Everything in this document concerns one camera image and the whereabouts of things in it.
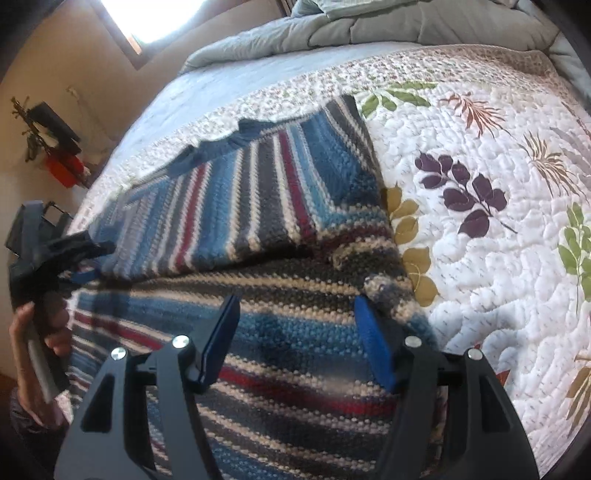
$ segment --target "beige wall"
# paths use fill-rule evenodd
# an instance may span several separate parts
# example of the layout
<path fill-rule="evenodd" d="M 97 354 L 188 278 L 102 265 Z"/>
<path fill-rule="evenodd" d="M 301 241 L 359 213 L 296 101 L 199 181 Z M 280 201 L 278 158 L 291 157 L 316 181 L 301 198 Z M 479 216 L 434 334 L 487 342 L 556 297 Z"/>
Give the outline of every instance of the beige wall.
<path fill-rule="evenodd" d="M 30 106 L 45 101 L 74 130 L 84 129 L 80 110 L 66 93 L 73 86 L 107 135 L 119 139 L 192 52 L 279 16 L 275 0 L 251 0 L 188 32 L 135 70 L 86 0 L 66 0 L 34 31 L 0 83 L 0 241 L 23 201 L 51 199 L 75 212 L 84 196 L 84 190 L 66 190 L 41 167 L 23 162 L 24 123 L 11 116 L 12 96 L 20 101 L 30 96 Z M 14 375 L 7 334 L 8 261 L 0 247 L 0 372 Z"/>

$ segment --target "window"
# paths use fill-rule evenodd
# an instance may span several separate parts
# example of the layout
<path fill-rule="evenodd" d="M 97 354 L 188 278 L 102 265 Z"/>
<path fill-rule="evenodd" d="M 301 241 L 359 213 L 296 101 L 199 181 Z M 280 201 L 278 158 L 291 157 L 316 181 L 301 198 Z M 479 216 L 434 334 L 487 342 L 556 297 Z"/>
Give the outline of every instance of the window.
<path fill-rule="evenodd" d="M 148 44 L 195 16 L 204 0 L 101 0 L 124 35 Z"/>
<path fill-rule="evenodd" d="M 136 69 L 188 30 L 248 0 L 90 0 Z"/>

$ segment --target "red container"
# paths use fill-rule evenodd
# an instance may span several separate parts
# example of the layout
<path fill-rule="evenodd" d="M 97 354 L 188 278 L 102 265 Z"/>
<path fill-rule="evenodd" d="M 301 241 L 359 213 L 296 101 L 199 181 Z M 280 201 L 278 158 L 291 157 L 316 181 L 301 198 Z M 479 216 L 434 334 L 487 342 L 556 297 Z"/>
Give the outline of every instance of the red container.
<path fill-rule="evenodd" d="M 84 164 L 80 159 L 61 148 L 51 148 L 45 157 L 45 164 L 50 173 L 67 189 L 77 185 L 84 174 Z"/>

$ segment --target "bright window light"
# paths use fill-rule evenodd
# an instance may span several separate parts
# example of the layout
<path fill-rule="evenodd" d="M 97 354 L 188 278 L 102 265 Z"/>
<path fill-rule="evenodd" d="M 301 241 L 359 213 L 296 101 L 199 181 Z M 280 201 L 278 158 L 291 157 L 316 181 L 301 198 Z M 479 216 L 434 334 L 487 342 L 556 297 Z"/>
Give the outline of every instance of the bright window light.
<path fill-rule="evenodd" d="M 101 0 L 124 35 L 150 43 L 188 22 L 206 0 Z"/>

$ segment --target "human hand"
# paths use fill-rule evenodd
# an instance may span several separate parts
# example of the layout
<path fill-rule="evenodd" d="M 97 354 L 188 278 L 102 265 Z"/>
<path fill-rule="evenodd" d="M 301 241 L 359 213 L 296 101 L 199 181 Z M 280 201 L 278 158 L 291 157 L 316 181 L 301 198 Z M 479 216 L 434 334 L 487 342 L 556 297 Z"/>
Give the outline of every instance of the human hand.
<path fill-rule="evenodd" d="M 69 315 L 65 300 L 55 292 L 46 294 L 44 304 L 54 332 L 43 339 L 57 356 L 67 357 L 72 351 L 72 332 L 67 328 Z M 9 328 L 12 354 L 17 368 L 18 401 L 23 409 L 42 426 L 59 423 L 61 415 L 54 404 L 43 400 L 41 385 L 35 375 L 27 348 L 27 330 L 33 320 L 35 305 L 27 303 L 16 309 Z"/>

